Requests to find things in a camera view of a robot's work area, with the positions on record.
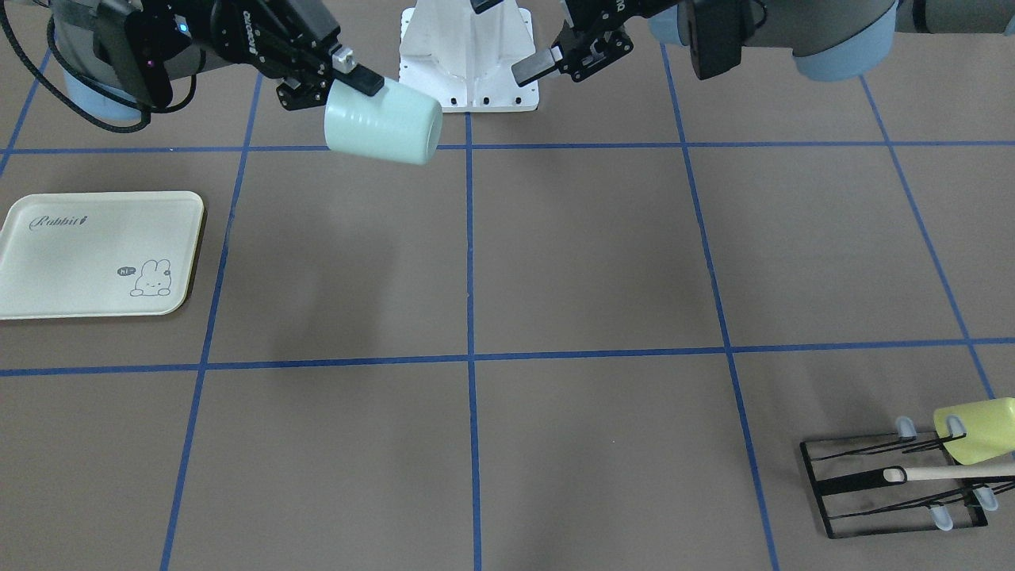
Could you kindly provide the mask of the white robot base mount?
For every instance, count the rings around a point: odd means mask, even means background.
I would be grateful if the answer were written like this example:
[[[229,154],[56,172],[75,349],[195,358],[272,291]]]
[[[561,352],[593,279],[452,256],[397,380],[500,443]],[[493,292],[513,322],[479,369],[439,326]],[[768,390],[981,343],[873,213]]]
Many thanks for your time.
[[[522,113],[540,102],[512,65],[535,54],[533,17],[515,1],[482,12],[473,1],[417,1],[399,18],[399,83],[435,98],[445,113]]]

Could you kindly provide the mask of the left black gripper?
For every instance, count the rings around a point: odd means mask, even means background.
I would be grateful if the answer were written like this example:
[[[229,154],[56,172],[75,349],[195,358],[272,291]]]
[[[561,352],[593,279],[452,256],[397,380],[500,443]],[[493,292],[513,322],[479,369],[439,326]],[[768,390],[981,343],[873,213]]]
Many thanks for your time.
[[[472,0],[475,14],[483,14],[500,0]],[[544,77],[568,75],[584,81],[630,54],[634,47],[625,23],[631,18],[659,13],[657,1],[563,1],[565,23],[561,48],[543,48],[511,65],[518,87],[530,86]]]

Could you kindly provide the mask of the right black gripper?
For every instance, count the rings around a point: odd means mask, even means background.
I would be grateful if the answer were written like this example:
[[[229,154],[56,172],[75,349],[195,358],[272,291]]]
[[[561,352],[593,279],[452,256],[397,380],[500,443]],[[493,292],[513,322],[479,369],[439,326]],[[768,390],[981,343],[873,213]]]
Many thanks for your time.
[[[190,44],[170,59],[173,80],[249,65],[277,81],[284,109],[322,108],[333,81],[374,97],[385,77],[341,46],[341,26],[322,1],[160,1]]]

